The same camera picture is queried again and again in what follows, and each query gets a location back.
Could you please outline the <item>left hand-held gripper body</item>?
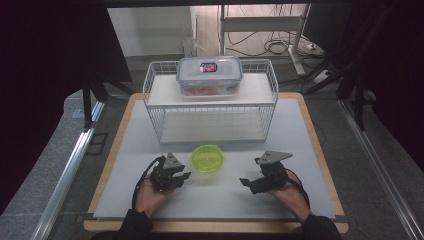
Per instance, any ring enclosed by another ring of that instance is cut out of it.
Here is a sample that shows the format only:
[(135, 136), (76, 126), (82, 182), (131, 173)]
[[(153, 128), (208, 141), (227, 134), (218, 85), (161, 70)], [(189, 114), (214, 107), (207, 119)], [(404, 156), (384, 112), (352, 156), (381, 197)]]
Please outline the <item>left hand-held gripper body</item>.
[(156, 191), (173, 190), (170, 185), (176, 173), (181, 173), (185, 166), (171, 153), (159, 157), (159, 164), (150, 173), (150, 181)]

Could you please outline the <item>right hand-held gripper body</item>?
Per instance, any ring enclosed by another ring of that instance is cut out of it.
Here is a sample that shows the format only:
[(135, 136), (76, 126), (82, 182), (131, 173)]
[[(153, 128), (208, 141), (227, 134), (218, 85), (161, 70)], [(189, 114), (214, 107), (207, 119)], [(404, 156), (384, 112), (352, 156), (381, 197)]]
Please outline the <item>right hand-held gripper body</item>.
[(270, 190), (281, 188), (288, 177), (281, 161), (291, 157), (291, 153), (266, 151), (260, 158), (256, 158), (255, 162), (260, 166), (263, 174), (260, 179), (265, 180), (263, 185), (269, 184)]

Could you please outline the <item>white wire rack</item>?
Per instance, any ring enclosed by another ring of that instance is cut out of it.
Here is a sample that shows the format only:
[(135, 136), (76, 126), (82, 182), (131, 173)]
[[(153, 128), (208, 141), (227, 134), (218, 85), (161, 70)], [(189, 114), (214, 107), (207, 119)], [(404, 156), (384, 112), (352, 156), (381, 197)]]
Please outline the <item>white wire rack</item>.
[(267, 59), (241, 62), (243, 79), (233, 96), (185, 96), (175, 61), (149, 65), (143, 99), (160, 143), (264, 141), (278, 99)]

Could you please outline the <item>clear container with blue-rimmed lid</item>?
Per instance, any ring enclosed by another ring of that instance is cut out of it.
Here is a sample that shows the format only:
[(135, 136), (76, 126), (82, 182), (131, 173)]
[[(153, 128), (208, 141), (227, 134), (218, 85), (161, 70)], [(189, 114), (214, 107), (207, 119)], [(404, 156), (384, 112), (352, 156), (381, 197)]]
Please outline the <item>clear container with blue-rimmed lid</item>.
[(234, 96), (243, 79), (238, 57), (190, 57), (178, 61), (176, 81), (187, 97)]

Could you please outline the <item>person's left hand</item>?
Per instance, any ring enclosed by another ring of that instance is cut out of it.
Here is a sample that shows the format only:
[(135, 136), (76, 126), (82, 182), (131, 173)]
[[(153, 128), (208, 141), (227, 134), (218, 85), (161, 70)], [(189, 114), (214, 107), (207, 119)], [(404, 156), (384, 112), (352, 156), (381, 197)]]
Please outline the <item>person's left hand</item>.
[(171, 191), (156, 191), (151, 181), (146, 179), (139, 188), (134, 209), (152, 217), (166, 202), (170, 194)]

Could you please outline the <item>person's right hand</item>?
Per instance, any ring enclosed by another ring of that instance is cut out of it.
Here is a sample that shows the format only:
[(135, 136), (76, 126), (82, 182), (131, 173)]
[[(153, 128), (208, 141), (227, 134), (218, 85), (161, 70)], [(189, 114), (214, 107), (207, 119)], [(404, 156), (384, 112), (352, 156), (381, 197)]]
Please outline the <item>person's right hand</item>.
[(269, 194), (295, 216), (301, 224), (312, 214), (301, 192), (290, 182), (287, 182), (281, 189), (270, 190)]

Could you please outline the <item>green bowl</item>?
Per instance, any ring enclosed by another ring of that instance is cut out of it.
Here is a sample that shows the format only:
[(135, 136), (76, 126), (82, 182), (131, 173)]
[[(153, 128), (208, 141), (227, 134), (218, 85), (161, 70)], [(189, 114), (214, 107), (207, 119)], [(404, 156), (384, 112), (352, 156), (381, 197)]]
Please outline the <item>green bowl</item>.
[(196, 171), (213, 173), (221, 168), (224, 155), (218, 145), (207, 144), (197, 147), (192, 152), (190, 159)]

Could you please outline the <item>light grey table mat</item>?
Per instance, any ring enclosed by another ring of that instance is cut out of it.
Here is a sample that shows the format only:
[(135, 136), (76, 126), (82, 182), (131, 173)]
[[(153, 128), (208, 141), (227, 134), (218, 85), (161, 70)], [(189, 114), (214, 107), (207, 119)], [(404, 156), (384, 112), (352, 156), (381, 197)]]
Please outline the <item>light grey table mat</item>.
[(224, 162), (212, 174), (192, 167), (193, 145), (162, 145), (153, 130), (144, 102), (138, 100), (132, 110), (111, 175), (94, 212), (96, 218), (122, 218), (131, 207), (137, 181), (147, 166), (169, 152), (191, 173), (155, 214), (157, 219), (290, 219), (267, 193), (252, 194), (240, 180), (261, 176), (254, 159), (267, 150), (288, 152), (292, 156), (283, 165), (293, 170), (303, 183), (311, 210), (333, 218), (335, 211), (318, 165), (299, 104), (281, 99), (276, 105), (268, 138), (259, 143), (222, 144)]

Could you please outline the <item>wooden table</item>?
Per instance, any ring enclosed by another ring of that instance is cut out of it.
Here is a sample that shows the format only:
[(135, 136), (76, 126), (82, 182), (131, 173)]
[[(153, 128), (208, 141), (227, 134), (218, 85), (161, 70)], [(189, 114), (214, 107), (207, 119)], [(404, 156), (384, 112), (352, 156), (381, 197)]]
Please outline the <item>wooden table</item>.
[[(304, 97), (299, 93), (279, 93), (280, 100), (294, 100), (298, 106), (306, 129), (308, 140), (316, 156), (316, 162), (319, 166), (325, 188), (328, 191), (331, 209), (335, 212), (333, 221), (340, 233), (347, 233), (349, 223), (341, 205), (337, 190), (335, 188), (327, 161), (324, 157), (322, 148), (319, 145), (318, 137), (312, 120), (306, 106)], [(133, 94), (125, 108), (122, 120), (119, 124), (117, 134), (107, 157), (103, 172), (91, 200), (87, 214), (84, 216), (84, 229), (91, 232), (100, 232), (108, 230), (117, 230), (122, 223), (121, 219), (101, 219), (94, 217), (94, 211), (100, 204), (101, 194), (106, 189), (107, 181), (111, 177), (113, 166), (116, 163), (119, 148), (124, 140), (124, 132), (130, 122), (132, 110), (137, 101), (142, 101), (141, 93)], [(295, 220), (156, 220), (154, 231), (156, 233), (205, 233), (205, 234), (299, 234), (300, 224)]]

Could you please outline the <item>black stand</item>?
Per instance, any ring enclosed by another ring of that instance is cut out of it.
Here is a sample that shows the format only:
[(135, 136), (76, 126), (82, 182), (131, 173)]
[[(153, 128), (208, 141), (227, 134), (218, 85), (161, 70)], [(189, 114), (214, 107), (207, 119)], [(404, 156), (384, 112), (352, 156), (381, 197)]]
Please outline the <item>black stand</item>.
[(353, 119), (356, 125), (361, 131), (365, 130), (363, 124), (363, 106), (364, 106), (364, 90), (365, 86), (362, 81), (359, 62), (354, 60), (344, 68), (337, 70), (333, 74), (330, 74), (321, 82), (314, 86), (303, 90), (303, 94), (312, 94), (325, 86), (341, 79), (341, 83), (336, 90), (336, 96), (338, 99), (347, 99), (352, 92), (355, 93), (354, 98), (354, 114)]
[(111, 77), (98, 72), (87, 71), (83, 80), (83, 111), (84, 111), (84, 132), (87, 132), (94, 124), (93, 113), (91, 110), (91, 94), (100, 102), (105, 102), (109, 99), (109, 93), (104, 85), (109, 83), (115, 88), (132, 95), (134, 90), (125, 86), (123, 83), (113, 80)]

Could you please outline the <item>white power strip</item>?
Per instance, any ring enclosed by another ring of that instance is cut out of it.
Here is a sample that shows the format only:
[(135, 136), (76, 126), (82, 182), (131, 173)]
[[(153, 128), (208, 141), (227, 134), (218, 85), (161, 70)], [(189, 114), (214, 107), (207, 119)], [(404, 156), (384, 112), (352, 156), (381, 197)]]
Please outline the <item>white power strip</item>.
[(318, 84), (325, 80), (327, 77), (329, 77), (332, 74), (330, 70), (323, 70), (321, 73), (319, 73), (313, 80), (315, 84)]

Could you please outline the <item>black curtain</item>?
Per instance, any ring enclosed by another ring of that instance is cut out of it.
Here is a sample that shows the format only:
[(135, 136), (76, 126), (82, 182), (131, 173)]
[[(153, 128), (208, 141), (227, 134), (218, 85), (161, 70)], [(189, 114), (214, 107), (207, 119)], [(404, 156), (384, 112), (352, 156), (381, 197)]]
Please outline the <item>black curtain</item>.
[(0, 0), (0, 215), (86, 81), (128, 81), (107, 0)]
[(355, 60), (382, 9), (388, 13), (337, 95), (357, 82), (374, 93), (379, 120), (424, 170), (424, 0), (349, 0), (313, 3), (304, 36), (338, 69)]

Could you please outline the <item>aluminium rail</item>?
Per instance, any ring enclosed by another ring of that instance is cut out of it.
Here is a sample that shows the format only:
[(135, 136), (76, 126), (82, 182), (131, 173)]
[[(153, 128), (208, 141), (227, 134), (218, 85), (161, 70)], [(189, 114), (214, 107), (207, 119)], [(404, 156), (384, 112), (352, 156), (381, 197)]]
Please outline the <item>aluminium rail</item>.
[(89, 142), (94, 134), (96, 125), (102, 114), (104, 106), (104, 103), (96, 102), (93, 109), (90, 111), (91, 123), (88, 125), (88, 128), (83, 130), (80, 134), (30, 240), (48, 239), (60, 209), (62, 208), (62, 205), (68, 195), (69, 189), (73, 183), (78, 168), (82, 162), (84, 154), (88, 148)]
[(424, 240), (424, 231), (418, 224), (407, 201), (402, 196), (393, 179), (384, 166), (379, 154), (376, 152), (368, 135), (362, 130), (354, 119), (354, 110), (349, 106), (347, 100), (338, 100), (346, 120), (348, 121), (354, 135), (364, 151), (377, 179), (380, 182), (389, 202), (397, 214), (410, 240)]

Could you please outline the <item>white desk frame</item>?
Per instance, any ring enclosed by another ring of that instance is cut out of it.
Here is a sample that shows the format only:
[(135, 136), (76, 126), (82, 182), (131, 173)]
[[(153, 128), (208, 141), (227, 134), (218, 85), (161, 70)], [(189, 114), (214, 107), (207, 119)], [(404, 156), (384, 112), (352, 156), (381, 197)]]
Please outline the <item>white desk frame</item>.
[(305, 70), (297, 54), (310, 5), (306, 4), (300, 16), (260, 16), (260, 17), (226, 17), (225, 6), (220, 6), (220, 48), (219, 54), (225, 54), (226, 32), (295, 32), (293, 42), (287, 47), (293, 66), (298, 76), (305, 76)]

